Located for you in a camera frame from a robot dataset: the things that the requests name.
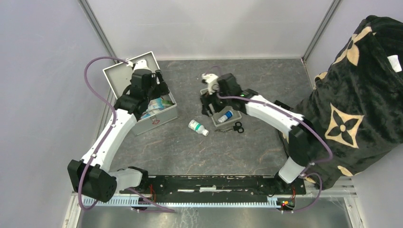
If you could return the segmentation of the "blue white gauze packet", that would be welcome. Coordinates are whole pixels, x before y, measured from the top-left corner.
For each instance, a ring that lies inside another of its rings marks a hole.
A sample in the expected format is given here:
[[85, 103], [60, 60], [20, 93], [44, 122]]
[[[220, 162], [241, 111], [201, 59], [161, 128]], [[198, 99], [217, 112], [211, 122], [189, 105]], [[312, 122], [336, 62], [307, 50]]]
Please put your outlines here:
[[162, 98], [156, 98], [154, 100], [151, 100], [148, 108], [146, 109], [147, 113], [154, 113], [163, 110], [165, 107], [163, 105], [163, 99]]

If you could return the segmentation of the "grey divider tray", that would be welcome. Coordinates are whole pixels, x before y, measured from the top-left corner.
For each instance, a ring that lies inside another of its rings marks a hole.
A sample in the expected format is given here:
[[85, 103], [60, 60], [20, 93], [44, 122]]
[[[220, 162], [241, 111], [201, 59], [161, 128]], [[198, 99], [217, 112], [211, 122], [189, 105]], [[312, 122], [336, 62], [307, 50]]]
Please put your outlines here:
[[231, 128], [236, 122], [240, 122], [242, 115], [232, 106], [217, 97], [217, 93], [210, 94], [208, 89], [200, 90], [201, 113], [211, 118], [216, 130], [224, 131]]

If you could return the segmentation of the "white blue small bottle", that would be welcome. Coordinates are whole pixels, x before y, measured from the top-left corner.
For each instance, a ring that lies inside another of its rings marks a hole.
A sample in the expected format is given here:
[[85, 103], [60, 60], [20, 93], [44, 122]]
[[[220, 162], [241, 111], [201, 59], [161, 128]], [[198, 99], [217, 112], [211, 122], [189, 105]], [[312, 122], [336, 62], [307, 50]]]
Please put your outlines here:
[[224, 123], [225, 121], [229, 120], [233, 117], [233, 111], [228, 110], [226, 111], [220, 118], [218, 118], [219, 123]]

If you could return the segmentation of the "clear white plastic bottle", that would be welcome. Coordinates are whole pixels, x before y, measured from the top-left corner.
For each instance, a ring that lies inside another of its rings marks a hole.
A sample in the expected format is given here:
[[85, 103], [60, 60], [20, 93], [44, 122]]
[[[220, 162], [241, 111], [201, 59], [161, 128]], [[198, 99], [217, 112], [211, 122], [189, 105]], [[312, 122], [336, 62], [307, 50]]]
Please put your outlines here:
[[202, 124], [195, 120], [191, 120], [188, 124], [188, 127], [196, 133], [202, 134], [203, 136], [207, 136], [209, 134], [209, 131]]

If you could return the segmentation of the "grey metal case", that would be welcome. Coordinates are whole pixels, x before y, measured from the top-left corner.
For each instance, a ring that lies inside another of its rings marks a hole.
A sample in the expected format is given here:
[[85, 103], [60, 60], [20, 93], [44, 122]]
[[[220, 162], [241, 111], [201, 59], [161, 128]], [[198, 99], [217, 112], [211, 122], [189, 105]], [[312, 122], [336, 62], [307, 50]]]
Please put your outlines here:
[[[130, 67], [126, 66], [127, 61], [135, 63], [141, 59], [147, 60], [151, 71], [138, 69], [133, 72]], [[151, 74], [156, 70], [160, 70], [160, 67], [152, 51], [103, 69], [103, 73], [116, 98], [114, 108], [121, 108], [137, 118], [137, 124], [132, 128], [135, 135], [140, 135], [166, 124], [179, 116], [177, 103], [171, 92], [160, 98], [172, 101], [173, 106], [165, 107], [163, 110], [154, 113], [146, 112], [151, 101], [148, 97], [151, 87]]]

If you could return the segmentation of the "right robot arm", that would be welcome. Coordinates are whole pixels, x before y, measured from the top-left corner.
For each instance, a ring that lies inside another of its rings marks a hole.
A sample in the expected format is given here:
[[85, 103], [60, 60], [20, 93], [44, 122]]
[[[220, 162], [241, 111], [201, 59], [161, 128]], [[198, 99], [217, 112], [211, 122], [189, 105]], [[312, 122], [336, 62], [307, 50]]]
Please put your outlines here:
[[278, 104], [269, 102], [251, 89], [241, 89], [233, 74], [217, 76], [203, 74], [202, 82], [207, 91], [201, 95], [202, 114], [213, 115], [226, 107], [264, 121], [285, 134], [288, 143], [288, 159], [276, 174], [274, 186], [277, 192], [286, 194], [293, 189], [293, 181], [312, 163], [307, 153], [308, 144], [320, 139], [312, 123]]

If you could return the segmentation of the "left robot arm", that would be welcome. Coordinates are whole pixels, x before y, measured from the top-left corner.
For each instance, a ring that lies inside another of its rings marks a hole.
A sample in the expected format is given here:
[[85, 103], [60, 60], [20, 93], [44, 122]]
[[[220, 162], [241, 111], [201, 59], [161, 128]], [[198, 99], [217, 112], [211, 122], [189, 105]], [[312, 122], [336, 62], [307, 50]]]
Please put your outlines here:
[[80, 160], [71, 160], [67, 166], [76, 193], [106, 203], [127, 188], [140, 194], [149, 189], [148, 171], [131, 166], [111, 172], [110, 166], [123, 139], [141, 119], [150, 101], [167, 94], [169, 89], [161, 70], [133, 71], [130, 84], [112, 106], [110, 124]]

